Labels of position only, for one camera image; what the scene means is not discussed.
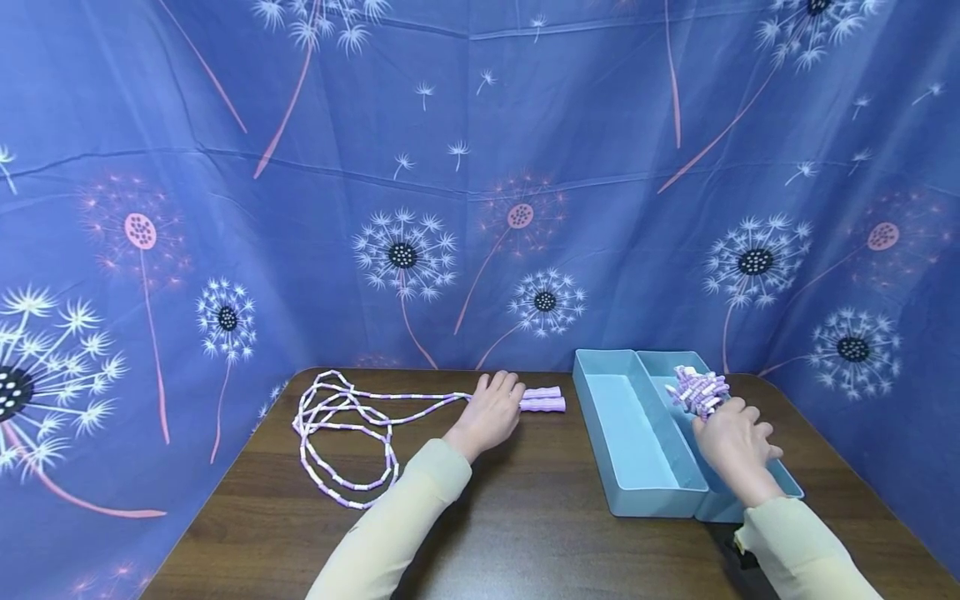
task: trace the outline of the right hand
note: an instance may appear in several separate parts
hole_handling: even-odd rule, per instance
[[[785,495],[767,470],[767,462],[783,456],[783,450],[767,442],[774,428],[759,418],[755,406],[733,397],[707,422],[693,421],[700,453],[748,508]]]

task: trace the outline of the hand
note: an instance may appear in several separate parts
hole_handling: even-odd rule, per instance
[[[783,456],[783,450],[767,442],[774,427],[759,418],[755,406],[734,397],[707,422],[693,421],[700,453],[747,508],[786,495],[767,470],[767,461]]]
[[[514,433],[526,389],[517,383],[513,372],[498,372],[492,380],[489,375],[481,375],[473,398],[444,440],[472,463],[481,452],[505,442]]]

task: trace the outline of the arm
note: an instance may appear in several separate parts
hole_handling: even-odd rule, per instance
[[[767,470],[783,451],[767,442],[774,429],[759,417],[731,398],[706,423],[693,422],[704,458],[747,507],[737,545],[754,553],[780,600],[879,599],[840,540]]]
[[[386,600],[433,523],[467,486],[467,459],[430,440],[327,560],[307,600]]]
[[[390,598],[434,522],[467,486],[470,465],[516,429],[525,390],[514,373],[482,375],[456,424],[442,440],[427,442],[347,532],[306,600]]]

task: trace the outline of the storage box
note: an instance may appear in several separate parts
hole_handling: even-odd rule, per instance
[[[664,389],[677,386],[673,370],[680,365],[709,371],[696,352],[576,352],[573,380],[610,511],[743,522],[743,505],[700,454],[695,417]],[[768,469],[784,492],[804,496],[779,460]]]

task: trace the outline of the wrist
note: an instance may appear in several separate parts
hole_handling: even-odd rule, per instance
[[[470,441],[469,435],[467,435],[463,429],[459,429],[456,425],[450,427],[449,431],[446,432],[444,435],[444,442],[446,442],[458,454],[467,459],[467,462],[471,465],[473,464],[473,461],[477,460],[477,456],[480,455],[480,451],[476,448],[476,444]]]
[[[756,508],[774,498],[786,497],[780,484],[766,468],[742,468],[721,473],[733,495],[748,508]]]

